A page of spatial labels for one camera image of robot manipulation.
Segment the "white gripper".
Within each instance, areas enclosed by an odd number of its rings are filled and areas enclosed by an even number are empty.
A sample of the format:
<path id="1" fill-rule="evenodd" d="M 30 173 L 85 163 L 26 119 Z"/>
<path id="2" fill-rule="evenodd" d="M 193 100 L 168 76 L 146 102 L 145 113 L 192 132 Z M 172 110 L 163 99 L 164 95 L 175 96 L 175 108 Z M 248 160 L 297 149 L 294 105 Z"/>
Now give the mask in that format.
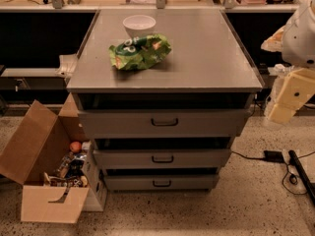
<path id="1" fill-rule="evenodd" d="M 268 37 L 261 48 L 269 52 L 283 51 L 284 27 Z M 315 94 L 315 71 L 301 68 L 284 77 L 283 86 L 267 118 L 278 124 L 288 123 L 296 111 Z"/>

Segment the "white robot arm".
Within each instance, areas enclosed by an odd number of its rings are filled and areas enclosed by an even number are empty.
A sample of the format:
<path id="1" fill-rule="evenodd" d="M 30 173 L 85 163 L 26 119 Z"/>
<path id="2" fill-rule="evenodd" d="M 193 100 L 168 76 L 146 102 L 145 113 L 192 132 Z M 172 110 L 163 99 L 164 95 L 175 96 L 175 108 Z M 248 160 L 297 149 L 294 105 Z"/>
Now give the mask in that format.
<path id="1" fill-rule="evenodd" d="M 315 95 L 315 0 L 302 0 L 286 24 L 267 38 L 261 48 L 280 52 L 293 69 L 274 82 L 265 116 L 287 123 Z"/>

